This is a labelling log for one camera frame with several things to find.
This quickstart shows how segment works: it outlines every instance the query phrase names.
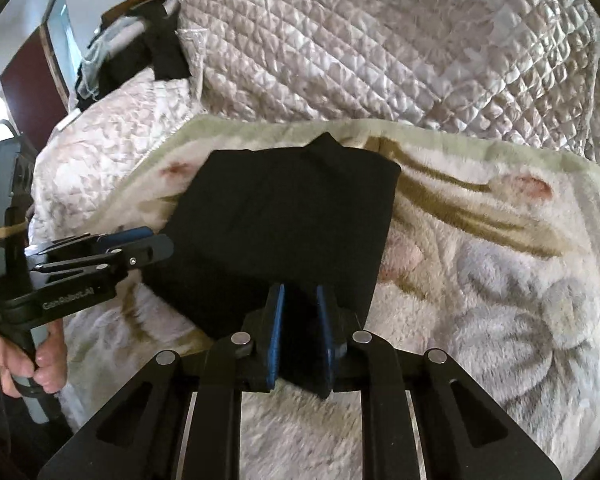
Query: white quilted blanket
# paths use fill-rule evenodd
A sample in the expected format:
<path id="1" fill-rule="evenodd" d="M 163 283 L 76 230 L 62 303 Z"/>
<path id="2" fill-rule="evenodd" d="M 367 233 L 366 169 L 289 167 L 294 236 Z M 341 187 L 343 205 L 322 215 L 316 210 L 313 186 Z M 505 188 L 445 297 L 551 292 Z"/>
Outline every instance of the white quilted blanket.
<path id="1" fill-rule="evenodd" d="M 242 120 L 381 118 L 600 161 L 587 0 L 182 0 L 205 105 Z"/>
<path id="2" fill-rule="evenodd" d="M 54 130 L 36 159 L 30 239 L 75 232 L 145 156 L 205 112 L 191 96 L 192 81 L 156 81 L 154 70 L 145 68 L 64 130 Z"/>

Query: metal pin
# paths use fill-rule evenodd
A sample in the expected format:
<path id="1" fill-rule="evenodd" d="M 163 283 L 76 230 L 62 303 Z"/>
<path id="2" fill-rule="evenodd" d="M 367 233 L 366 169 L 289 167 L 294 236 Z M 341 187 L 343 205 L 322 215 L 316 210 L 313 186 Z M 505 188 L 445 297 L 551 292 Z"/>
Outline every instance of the metal pin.
<path id="1" fill-rule="evenodd" d="M 441 365 L 442 363 L 446 362 L 446 353 L 440 348 L 434 348 L 433 350 L 429 350 L 429 353 L 427 353 L 427 358 L 429 358 L 429 361 L 432 363 Z"/>
<path id="2" fill-rule="evenodd" d="M 189 401 L 189 411 L 187 412 L 187 418 L 184 423 L 184 432 L 182 433 L 182 443 L 180 444 L 180 456 L 178 457 L 178 466 L 176 468 L 175 480 L 182 480 L 182 473 L 184 472 L 184 459 L 187 454 L 189 434 L 191 433 L 191 421 L 193 419 L 193 410 L 196 407 L 196 397 L 196 393 L 191 394 L 191 400 Z"/>
<path id="3" fill-rule="evenodd" d="M 356 343 L 366 344 L 371 341 L 372 335 L 371 332 L 367 332 L 366 330 L 356 330 L 352 337 Z"/>
<path id="4" fill-rule="evenodd" d="M 176 354 L 171 350 L 163 350 L 156 357 L 155 361 L 162 366 L 170 365 L 176 360 Z"/>
<path id="5" fill-rule="evenodd" d="M 248 332 L 236 332 L 231 336 L 231 342 L 235 345 L 246 345 L 251 341 L 251 335 Z"/>

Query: quilted comforter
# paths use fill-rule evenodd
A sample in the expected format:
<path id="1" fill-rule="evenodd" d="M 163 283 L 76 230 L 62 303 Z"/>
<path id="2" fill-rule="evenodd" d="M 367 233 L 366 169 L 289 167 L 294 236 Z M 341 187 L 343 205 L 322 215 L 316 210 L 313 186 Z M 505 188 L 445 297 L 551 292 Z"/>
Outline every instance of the quilted comforter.
<path id="1" fill-rule="evenodd" d="M 205 104 L 242 120 L 380 118 L 600 161 L 587 0 L 182 0 Z"/>

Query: black cable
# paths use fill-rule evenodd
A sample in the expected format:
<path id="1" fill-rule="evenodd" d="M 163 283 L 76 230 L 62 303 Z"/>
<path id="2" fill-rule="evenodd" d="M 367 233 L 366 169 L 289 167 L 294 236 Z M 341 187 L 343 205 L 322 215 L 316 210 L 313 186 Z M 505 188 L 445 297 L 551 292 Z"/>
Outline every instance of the black cable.
<path id="1" fill-rule="evenodd" d="M 11 455 L 11 427 L 9 425 L 9 417 L 7 415 L 7 405 L 4 402 L 4 390 L 2 389 L 2 377 L 0 375 L 0 410 L 2 412 L 2 420 L 4 421 L 4 428 L 6 430 L 6 449 L 5 453 L 7 456 Z"/>

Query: fleece blanket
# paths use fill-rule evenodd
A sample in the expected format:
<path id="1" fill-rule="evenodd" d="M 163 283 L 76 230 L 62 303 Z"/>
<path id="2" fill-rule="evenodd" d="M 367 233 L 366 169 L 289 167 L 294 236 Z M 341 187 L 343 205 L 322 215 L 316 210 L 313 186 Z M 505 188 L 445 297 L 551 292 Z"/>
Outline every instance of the fleece blanket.
<path id="1" fill-rule="evenodd" d="M 49 216 L 46 232 L 159 230 L 212 150 L 304 145 L 324 131 L 402 168 L 366 328 L 407 351 L 448 351 L 573 479 L 600 444 L 598 164 L 388 121 L 199 116 L 85 211 L 80 228 Z M 62 161 L 45 164 L 53 174 Z M 46 198 L 36 208 L 61 200 Z M 118 292 L 66 320 L 61 398 L 75 428 L 157 351 L 211 343 L 138 273 Z M 242 478 L 362 477 L 356 394 L 321 402 L 279 381 L 242 405 Z"/>

